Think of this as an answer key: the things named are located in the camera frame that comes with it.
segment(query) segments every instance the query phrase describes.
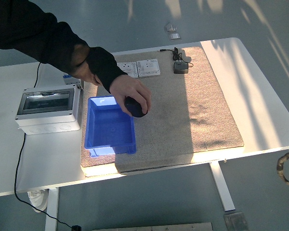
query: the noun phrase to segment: gray floor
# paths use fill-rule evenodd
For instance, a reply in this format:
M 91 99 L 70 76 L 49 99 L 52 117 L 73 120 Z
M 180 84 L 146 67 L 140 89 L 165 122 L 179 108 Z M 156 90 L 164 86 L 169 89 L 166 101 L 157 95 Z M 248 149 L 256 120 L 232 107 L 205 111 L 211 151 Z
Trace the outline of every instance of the gray floor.
M 34 2 L 67 21 L 90 46 L 110 52 L 237 37 L 289 111 L 289 0 Z M 177 26 L 180 41 L 167 38 L 168 22 Z M 29 62 L 34 60 L 17 51 L 0 50 L 0 66 Z M 289 186 L 276 174 L 284 153 L 220 163 L 251 231 L 289 231 Z M 224 214 L 208 164 L 60 188 L 59 219 L 84 231 L 196 222 L 226 231 Z M 44 229 L 45 215 L 13 195 L 0 197 L 0 230 Z M 69 228 L 58 224 L 57 230 Z

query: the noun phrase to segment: sneaker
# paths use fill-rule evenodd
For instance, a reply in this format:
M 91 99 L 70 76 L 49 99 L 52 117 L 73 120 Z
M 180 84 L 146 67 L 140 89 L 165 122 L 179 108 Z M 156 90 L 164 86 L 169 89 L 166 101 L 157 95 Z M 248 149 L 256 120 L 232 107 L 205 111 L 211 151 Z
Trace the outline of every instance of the sneaker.
M 46 209 L 48 201 L 48 190 L 31 191 L 28 192 L 28 196 L 31 204 L 35 208 L 42 211 Z

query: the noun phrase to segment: black sleeve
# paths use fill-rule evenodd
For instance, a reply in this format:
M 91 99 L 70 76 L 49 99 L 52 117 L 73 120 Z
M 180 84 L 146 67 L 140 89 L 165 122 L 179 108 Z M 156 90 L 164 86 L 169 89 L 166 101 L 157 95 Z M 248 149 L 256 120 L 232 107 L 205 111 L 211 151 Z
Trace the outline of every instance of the black sleeve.
M 79 44 L 87 46 L 66 22 L 57 22 L 52 13 L 43 12 L 27 0 L 0 0 L 0 49 L 16 49 L 70 74 L 77 68 L 71 59 Z M 102 48 L 91 48 L 89 56 L 90 70 L 109 91 L 111 82 L 125 73 L 120 72 L 113 55 Z M 110 62 L 102 65 L 101 61 Z

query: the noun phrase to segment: person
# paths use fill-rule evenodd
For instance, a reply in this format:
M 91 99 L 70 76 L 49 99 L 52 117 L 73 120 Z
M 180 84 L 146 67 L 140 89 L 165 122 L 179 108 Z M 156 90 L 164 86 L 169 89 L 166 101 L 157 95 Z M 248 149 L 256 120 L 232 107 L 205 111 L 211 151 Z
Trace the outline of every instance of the person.
M 89 47 L 68 23 L 58 22 L 52 13 L 28 0 L 0 0 L 0 49 L 16 49 L 75 78 L 102 85 L 130 116 L 124 106 L 128 96 L 140 103 L 144 114 L 151 109 L 151 91 L 120 70 L 111 53 Z M 38 209 L 46 208 L 47 191 L 28 195 Z

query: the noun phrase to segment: blue bin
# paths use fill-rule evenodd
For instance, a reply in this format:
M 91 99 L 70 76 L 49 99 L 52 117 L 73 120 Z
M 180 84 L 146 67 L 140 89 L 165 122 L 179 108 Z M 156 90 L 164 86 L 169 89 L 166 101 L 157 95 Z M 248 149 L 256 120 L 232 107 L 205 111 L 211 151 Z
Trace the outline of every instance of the blue bin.
M 134 118 L 122 112 L 113 96 L 88 99 L 84 147 L 91 157 L 136 153 Z

